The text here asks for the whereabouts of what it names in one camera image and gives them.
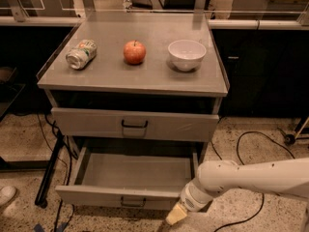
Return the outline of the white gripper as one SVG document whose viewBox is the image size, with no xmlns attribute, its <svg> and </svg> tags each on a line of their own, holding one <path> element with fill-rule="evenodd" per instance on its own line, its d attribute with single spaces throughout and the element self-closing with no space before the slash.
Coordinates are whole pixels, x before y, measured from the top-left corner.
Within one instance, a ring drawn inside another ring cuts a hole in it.
<svg viewBox="0 0 309 232">
<path fill-rule="evenodd" d="M 184 186 L 180 202 L 177 202 L 170 211 L 166 222 L 169 225 L 174 225 L 187 217 L 187 211 L 199 212 L 212 202 L 213 199 L 213 194 L 205 190 L 199 180 L 194 178 Z"/>
</svg>

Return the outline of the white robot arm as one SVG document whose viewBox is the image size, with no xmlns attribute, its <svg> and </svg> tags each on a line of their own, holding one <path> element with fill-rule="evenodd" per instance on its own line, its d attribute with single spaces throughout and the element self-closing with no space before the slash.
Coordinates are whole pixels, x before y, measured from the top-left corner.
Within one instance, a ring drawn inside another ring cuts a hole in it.
<svg viewBox="0 0 309 232">
<path fill-rule="evenodd" d="M 292 199 L 309 200 L 309 159 L 287 159 L 239 165 L 232 160 L 201 163 L 187 183 L 179 201 L 166 218 L 173 225 L 199 212 L 229 189 L 247 189 Z"/>
</svg>

